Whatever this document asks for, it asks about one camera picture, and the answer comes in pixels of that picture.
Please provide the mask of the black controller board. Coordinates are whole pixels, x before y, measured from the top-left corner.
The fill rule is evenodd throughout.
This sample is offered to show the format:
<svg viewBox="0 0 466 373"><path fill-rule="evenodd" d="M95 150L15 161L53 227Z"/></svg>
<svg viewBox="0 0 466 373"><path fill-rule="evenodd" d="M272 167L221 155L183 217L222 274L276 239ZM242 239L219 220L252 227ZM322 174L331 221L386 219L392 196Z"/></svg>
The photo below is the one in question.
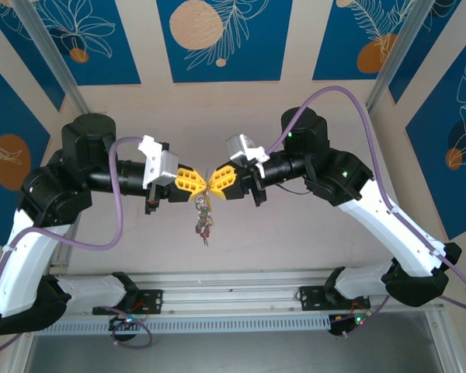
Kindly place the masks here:
<svg viewBox="0 0 466 373"><path fill-rule="evenodd" d="M138 326L132 317L117 315L109 321L109 331L114 343L126 343L136 337Z"/></svg>
<svg viewBox="0 0 466 373"><path fill-rule="evenodd" d="M348 314L348 315L330 315L329 333L336 337L348 337L353 331L362 326L371 317L370 312Z"/></svg>

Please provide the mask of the grey metal sheet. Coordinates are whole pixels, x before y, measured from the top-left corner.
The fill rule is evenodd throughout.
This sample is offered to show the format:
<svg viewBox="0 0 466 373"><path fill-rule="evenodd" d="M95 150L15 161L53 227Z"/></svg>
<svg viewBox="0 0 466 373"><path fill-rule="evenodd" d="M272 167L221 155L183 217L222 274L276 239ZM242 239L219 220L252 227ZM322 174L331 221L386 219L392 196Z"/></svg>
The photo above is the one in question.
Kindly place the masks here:
<svg viewBox="0 0 466 373"><path fill-rule="evenodd" d="M25 373L443 373L431 344L323 332L157 336L148 349L100 336L38 337Z"/></svg>

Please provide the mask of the blue floral wall panel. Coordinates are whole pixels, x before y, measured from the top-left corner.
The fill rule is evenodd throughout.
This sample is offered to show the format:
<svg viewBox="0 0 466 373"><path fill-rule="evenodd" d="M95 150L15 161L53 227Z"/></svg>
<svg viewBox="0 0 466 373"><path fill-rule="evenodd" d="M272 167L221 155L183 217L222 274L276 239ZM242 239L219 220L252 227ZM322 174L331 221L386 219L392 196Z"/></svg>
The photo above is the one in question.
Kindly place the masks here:
<svg viewBox="0 0 466 373"><path fill-rule="evenodd" d="M466 232L466 46L406 131L448 238Z"/></svg>
<svg viewBox="0 0 466 373"><path fill-rule="evenodd" d="M40 166L50 135L0 74L0 246L7 243L24 179Z"/></svg>
<svg viewBox="0 0 466 373"><path fill-rule="evenodd" d="M416 0L334 0L313 79L374 79Z"/></svg>
<svg viewBox="0 0 466 373"><path fill-rule="evenodd" d="M466 0L451 16L412 81L394 106L418 108L466 46Z"/></svg>
<svg viewBox="0 0 466 373"><path fill-rule="evenodd" d="M115 0L33 0L78 85L141 83Z"/></svg>
<svg viewBox="0 0 466 373"><path fill-rule="evenodd" d="M59 111L64 102L65 92L38 51L9 0L0 0L0 30L55 109Z"/></svg>
<svg viewBox="0 0 466 373"><path fill-rule="evenodd" d="M172 80L281 77L293 0L156 0Z"/></svg>

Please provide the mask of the aluminium frame post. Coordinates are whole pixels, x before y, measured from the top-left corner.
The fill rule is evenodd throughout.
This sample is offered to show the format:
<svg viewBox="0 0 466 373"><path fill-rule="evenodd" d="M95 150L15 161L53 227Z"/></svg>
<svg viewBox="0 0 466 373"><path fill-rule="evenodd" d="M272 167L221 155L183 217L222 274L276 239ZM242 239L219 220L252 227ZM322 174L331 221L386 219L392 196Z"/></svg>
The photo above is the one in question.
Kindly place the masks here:
<svg viewBox="0 0 466 373"><path fill-rule="evenodd" d="M42 58L56 78L73 107L80 114L91 113L78 85L69 70L55 42L29 0L10 0L16 15L30 35Z"/></svg>
<svg viewBox="0 0 466 373"><path fill-rule="evenodd" d="M434 2L435 0L415 0L413 2L411 12L405 18L391 52L378 73L370 95L365 102L369 114L372 114L378 108L383 95L388 91L391 80L403 62Z"/></svg>

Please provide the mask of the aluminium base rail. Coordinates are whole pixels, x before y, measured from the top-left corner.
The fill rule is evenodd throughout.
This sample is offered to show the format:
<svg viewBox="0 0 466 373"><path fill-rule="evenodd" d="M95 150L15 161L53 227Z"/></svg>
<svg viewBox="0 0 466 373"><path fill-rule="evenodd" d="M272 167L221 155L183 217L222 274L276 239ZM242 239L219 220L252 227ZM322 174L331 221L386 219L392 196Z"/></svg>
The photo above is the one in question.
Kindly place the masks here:
<svg viewBox="0 0 466 373"><path fill-rule="evenodd" d="M302 286L322 286L327 270L75 275L49 274L70 295L66 316L117 315L145 321L160 316L252 315L302 312ZM115 306L137 290L163 290L159 315L131 315Z"/></svg>

